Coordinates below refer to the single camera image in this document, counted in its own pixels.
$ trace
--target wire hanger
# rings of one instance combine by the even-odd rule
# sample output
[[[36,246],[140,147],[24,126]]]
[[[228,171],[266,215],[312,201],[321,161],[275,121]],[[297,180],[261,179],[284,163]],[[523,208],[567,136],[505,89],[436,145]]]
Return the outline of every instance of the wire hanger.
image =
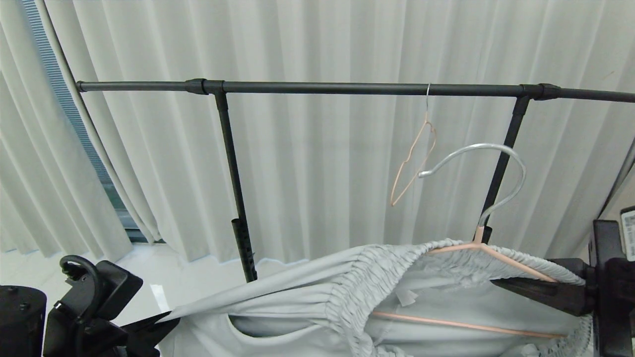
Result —
[[[510,257],[498,253],[497,251],[495,251],[494,249],[490,248],[487,244],[482,243],[483,240],[483,231],[485,229],[485,220],[487,219],[487,217],[489,217],[491,215],[492,212],[494,212],[497,208],[501,207],[502,205],[506,204],[507,202],[509,202],[512,198],[514,198],[518,192],[520,191],[520,189],[522,188],[523,184],[525,183],[525,177],[527,175],[527,167],[525,166],[525,164],[523,163],[523,161],[521,160],[520,156],[518,156],[518,154],[516,153],[516,151],[513,151],[510,147],[505,146],[505,145],[499,145],[499,144],[474,144],[474,145],[470,145],[470,146],[466,146],[463,147],[453,153],[451,153],[450,155],[447,155],[443,160],[441,160],[434,168],[432,168],[431,170],[428,171],[422,171],[420,172],[417,176],[419,178],[424,178],[426,176],[430,176],[432,174],[434,174],[435,172],[437,172],[437,170],[439,170],[443,165],[447,164],[447,162],[467,151],[472,151],[472,150],[479,150],[479,149],[495,149],[498,151],[502,151],[507,153],[508,155],[510,155],[510,157],[512,157],[514,160],[516,160],[516,162],[518,163],[518,165],[521,168],[521,177],[518,180],[518,182],[516,183],[515,188],[512,190],[512,192],[507,195],[507,197],[505,197],[504,199],[500,200],[500,202],[492,205],[491,207],[489,207],[488,209],[486,209],[483,214],[481,214],[481,218],[478,221],[478,226],[476,228],[476,232],[474,234],[474,240],[471,241],[470,243],[465,243],[465,244],[461,244],[461,245],[455,245],[455,246],[447,246],[445,248],[438,248],[435,250],[431,250],[428,253],[443,253],[443,252],[453,252],[456,250],[463,250],[463,249],[475,249],[475,250],[481,250],[484,253],[487,253],[489,255],[491,255],[492,257],[495,257],[498,260],[501,260],[502,262],[509,264],[510,266],[516,267],[522,271],[524,271],[527,274],[530,274],[540,280],[545,280],[545,281],[551,281],[553,283],[557,282],[555,279],[531,268],[528,267],[524,264],[521,264],[517,261],[515,261],[514,259],[511,259]]]
[[[393,199],[393,197],[395,195],[395,188],[397,187],[397,182],[399,181],[399,177],[401,176],[401,171],[403,170],[403,166],[405,166],[405,164],[407,164],[407,162],[410,161],[410,158],[412,157],[412,152],[415,150],[415,145],[419,141],[419,138],[421,137],[421,134],[424,132],[424,128],[425,128],[426,125],[430,126],[430,133],[434,135],[434,139],[432,141],[432,147],[430,148],[430,150],[428,150],[427,154],[425,155],[424,161],[421,163],[421,166],[419,166],[419,169],[417,169],[417,171],[423,170],[425,162],[428,160],[428,157],[430,156],[430,153],[432,152],[432,150],[434,150],[434,146],[436,145],[436,129],[434,128],[432,123],[430,123],[430,121],[428,121],[428,97],[429,97],[428,94],[429,93],[430,93],[430,83],[428,83],[428,89],[425,91],[425,116],[424,116],[424,123],[421,125],[421,128],[419,129],[419,133],[415,137],[415,141],[413,141],[412,145],[410,146],[410,151],[408,152],[408,157],[404,161],[401,162],[401,165],[399,166],[399,171],[397,171],[397,176],[395,176],[395,181],[392,183],[391,206],[394,206],[394,205],[397,204],[397,202],[399,202],[399,200],[404,195],[404,193],[406,193],[408,188],[415,181],[415,178],[417,178],[417,174],[415,173],[412,176],[412,178],[410,179],[410,181],[408,182],[408,184],[406,185],[406,187],[403,189],[403,191],[401,191],[399,196],[397,196],[397,198]]]

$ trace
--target black metal clothes rack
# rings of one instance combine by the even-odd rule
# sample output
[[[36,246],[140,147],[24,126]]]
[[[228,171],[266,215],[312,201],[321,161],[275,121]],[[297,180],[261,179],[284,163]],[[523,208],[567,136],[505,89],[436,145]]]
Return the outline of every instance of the black metal clothes rack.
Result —
[[[236,243],[247,282],[257,279],[253,261],[251,240],[244,208],[243,190],[238,174],[238,162],[229,120],[228,93],[280,93],[280,94],[346,94],[346,95],[441,95],[458,97],[514,97],[512,111],[504,145],[514,147],[523,117],[531,100],[557,98],[602,100],[635,103],[635,93],[560,88],[553,84],[389,84],[389,83],[298,83],[298,82],[235,82],[203,78],[184,82],[128,81],[128,82],[82,82],[76,87],[86,91],[186,91],[200,95],[214,95],[223,131],[229,173],[234,190],[238,218],[232,220]],[[501,152],[494,170],[490,188],[483,204],[483,211],[494,204],[507,168],[509,155]],[[486,227],[483,242],[489,242],[491,228]]]

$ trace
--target white curtain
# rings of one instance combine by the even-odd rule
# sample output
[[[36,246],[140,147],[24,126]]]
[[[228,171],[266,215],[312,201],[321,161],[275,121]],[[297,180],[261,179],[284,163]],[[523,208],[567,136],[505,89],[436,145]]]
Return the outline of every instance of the white curtain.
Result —
[[[82,81],[553,83],[635,91],[627,1],[45,1]],[[237,256],[236,218],[212,97],[89,92],[84,121],[149,239],[188,259]],[[497,152],[466,154],[391,208],[424,98],[229,95],[256,259],[315,258],[367,243],[469,240]],[[501,143],[513,98],[430,98],[429,165]],[[521,194],[493,214],[491,242],[541,257],[583,245],[635,136],[633,104],[532,102],[516,149]],[[421,140],[412,165],[421,161]],[[517,179],[511,163],[501,189]]]
[[[46,77],[18,1],[0,1],[0,248],[118,260],[132,245]]]

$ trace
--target wrinkled fabric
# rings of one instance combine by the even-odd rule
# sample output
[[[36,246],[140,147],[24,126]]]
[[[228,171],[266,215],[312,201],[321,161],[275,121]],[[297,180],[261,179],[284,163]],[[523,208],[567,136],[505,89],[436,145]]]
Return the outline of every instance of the wrinkled fabric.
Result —
[[[489,282],[533,276],[475,250],[424,255],[461,243],[359,246],[178,307],[165,318],[182,320],[162,341],[162,355],[565,357],[587,347],[589,316],[567,315]],[[563,283],[584,284],[557,264],[491,247]],[[373,311],[565,337],[413,323]]]

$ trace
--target white tile floor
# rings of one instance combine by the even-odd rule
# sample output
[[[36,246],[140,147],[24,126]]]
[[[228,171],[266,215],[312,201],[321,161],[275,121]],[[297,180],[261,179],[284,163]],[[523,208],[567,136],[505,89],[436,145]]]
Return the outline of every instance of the white tile floor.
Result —
[[[17,251],[0,254],[0,284],[30,286],[47,296],[47,311],[70,288],[59,267],[63,254],[45,258],[39,252],[22,255]],[[90,254],[84,255],[93,263]],[[117,265],[144,280],[144,285],[113,322],[117,325],[138,321],[174,307],[196,301],[213,293],[245,283],[241,263],[233,260],[219,264],[212,256],[194,262],[185,259],[167,245],[135,245]],[[258,266],[258,277],[286,269],[282,263],[265,260]]]

